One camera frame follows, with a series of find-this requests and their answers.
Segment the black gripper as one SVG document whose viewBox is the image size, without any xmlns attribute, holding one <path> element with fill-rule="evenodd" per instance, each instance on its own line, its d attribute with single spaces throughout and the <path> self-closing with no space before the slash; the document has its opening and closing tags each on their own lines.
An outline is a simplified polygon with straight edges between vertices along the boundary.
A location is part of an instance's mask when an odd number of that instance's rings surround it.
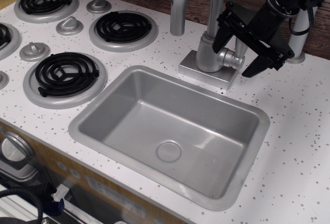
<svg viewBox="0 0 330 224">
<path fill-rule="evenodd" d="M 253 50 L 257 57 L 242 73 L 243 77 L 251 78 L 268 68 L 278 70 L 294 56 L 280 30 L 285 19 L 275 14 L 267 4 L 258 11 L 233 2 L 227 2 L 225 7 L 217 18 L 219 29 L 212 49 L 214 53 L 219 53 L 235 36 Z"/>
</svg>

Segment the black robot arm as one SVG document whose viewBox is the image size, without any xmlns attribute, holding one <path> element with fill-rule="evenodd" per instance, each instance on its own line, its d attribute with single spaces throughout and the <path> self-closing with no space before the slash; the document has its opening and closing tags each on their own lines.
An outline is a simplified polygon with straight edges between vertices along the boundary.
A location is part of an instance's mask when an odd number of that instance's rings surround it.
<svg viewBox="0 0 330 224">
<path fill-rule="evenodd" d="M 212 48 L 218 53 L 232 36 L 242 41 L 258 56 L 242 73 L 253 77 L 268 68 L 280 69 L 294 52 L 284 40 L 280 26 L 292 21 L 300 10 L 307 11 L 309 26 L 313 25 L 312 9 L 322 6 L 325 0 L 266 0 L 258 10 L 250 10 L 236 3 L 227 2 L 225 11 L 217 21 L 219 29 Z"/>
</svg>

